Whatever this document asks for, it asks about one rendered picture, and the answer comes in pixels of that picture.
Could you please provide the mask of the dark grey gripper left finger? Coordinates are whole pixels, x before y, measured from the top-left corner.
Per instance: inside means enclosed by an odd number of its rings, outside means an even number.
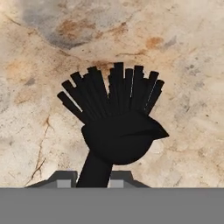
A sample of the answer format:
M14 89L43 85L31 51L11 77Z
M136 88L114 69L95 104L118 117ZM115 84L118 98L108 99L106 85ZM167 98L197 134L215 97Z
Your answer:
M29 188L75 188L77 178L77 171L55 171L49 179L29 185Z

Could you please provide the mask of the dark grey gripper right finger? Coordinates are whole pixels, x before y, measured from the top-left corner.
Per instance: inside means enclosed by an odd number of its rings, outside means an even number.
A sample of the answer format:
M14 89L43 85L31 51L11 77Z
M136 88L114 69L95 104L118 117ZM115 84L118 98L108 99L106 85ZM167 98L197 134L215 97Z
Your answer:
M148 186L133 178L131 171L112 171L108 183L109 188L148 188Z

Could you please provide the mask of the black dish brush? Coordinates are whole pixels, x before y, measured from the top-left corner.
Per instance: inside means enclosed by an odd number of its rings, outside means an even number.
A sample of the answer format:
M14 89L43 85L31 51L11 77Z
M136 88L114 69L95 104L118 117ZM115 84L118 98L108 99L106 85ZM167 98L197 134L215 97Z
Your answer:
M169 134L150 117L162 87L159 73L144 76L142 66L126 68L116 62L109 70L108 84L92 66L87 73L72 73L57 94L64 107L81 122L89 153L77 182L79 188L106 187L115 165L129 165L149 150L155 140Z

